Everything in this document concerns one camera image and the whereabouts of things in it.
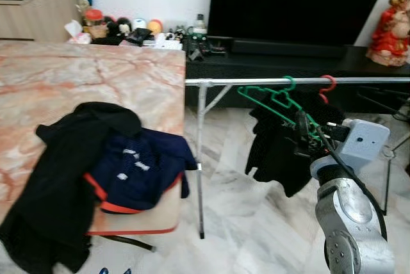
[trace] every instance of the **orange ball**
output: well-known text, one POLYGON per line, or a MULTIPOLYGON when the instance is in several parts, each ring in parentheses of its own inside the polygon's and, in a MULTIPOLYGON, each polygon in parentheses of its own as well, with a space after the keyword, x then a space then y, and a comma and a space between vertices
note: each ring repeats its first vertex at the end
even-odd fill
POLYGON ((147 29, 150 29, 153 35, 157 35, 162 32, 162 23, 158 19, 153 19, 148 22, 147 29))

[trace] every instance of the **wooden cabinet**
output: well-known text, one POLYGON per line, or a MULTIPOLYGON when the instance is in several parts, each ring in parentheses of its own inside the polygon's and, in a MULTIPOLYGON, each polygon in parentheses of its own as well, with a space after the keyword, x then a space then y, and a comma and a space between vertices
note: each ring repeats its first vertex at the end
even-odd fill
POLYGON ((64 25, 81 22, 78 0, 0 0, 0 39, 66 42, 64 25))

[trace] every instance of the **robotic arm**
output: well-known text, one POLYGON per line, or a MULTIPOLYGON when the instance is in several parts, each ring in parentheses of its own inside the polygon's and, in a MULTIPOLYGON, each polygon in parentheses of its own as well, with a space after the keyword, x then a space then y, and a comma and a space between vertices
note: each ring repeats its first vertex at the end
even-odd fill
POLYGON ((345 120, 342 126, 331 125, 347 130, 347 137, 332 155, 321 157, 310 166, 311 175, 321 185, 316 217, 326 237, 329 269, 332 274, 394 274, 393 252, 387 235, 382 236, 382 214, 377 213, 378 206, 370 202, 373 197, 361 188, 363 184, 356 177, 360 168, 378 155, 389 129, 357 119, 345 120), (344 167, 336 162, 337 157, 345 163, 344 167))

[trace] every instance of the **red hanger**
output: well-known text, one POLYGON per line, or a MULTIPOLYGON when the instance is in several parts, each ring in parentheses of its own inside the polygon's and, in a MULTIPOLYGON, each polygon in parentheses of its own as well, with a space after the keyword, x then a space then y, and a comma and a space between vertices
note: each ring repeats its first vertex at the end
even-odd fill
POLYGON ((321 90, 319 90, 319 96, 321 96, 321 98, 323 99, 323 101, 324 101, 326 104, 328 104, 328 103, 329 103, 329 100, 328 100, 328 98, 327 98, 323 93, 331 92, 332 90, 334 90, 335 87, 336 87, 337 82, 336 82, 336 79, 335 79, 334 77, 329 76, 328 74, 325 74, 324 76, 321 76, 321 77, 325 77, 325 78, 331 80, 331 82, 332 82, 332 84, 330 85, 330 87, 328 87, 328 88, 322 88, 321 90))

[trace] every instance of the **hanging black shirt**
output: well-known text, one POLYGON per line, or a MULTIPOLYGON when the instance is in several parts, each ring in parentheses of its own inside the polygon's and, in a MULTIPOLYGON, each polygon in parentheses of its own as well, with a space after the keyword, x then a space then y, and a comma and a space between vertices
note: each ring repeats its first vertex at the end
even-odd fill
MULTIPOLYGON (((292 91, 291 97, 320 125, 327 122, 340 124, 344 119, 343 113, 338 108, 325 104, 317 92, 292 91)), ((263 104, 293 121, 296 119, 296 109, 280 107, 270 100, 269 95, 263 99, 263 104)), ((258 169, 254 174, 255 180, 278 181, 283 185, 286 196, 293 196, 311 178, 310 158, 294 154, 295 133, 289 123, 262 106, 253 109, 250 115, 256 118, 258 123, 253 129, 256 137, 249 153, 245 173, 248 174, 252 167, 256 167, 258 169)))
POLYGON ((47 144, 19 199, 0 226, 9 256, 30 274, 60 262, 77 272, 86 261, 94 191, 83 174, 99 159, 109 132, 132 137, 141 123, 116 104, 87 102, 57 123, 37 128, 47 144))

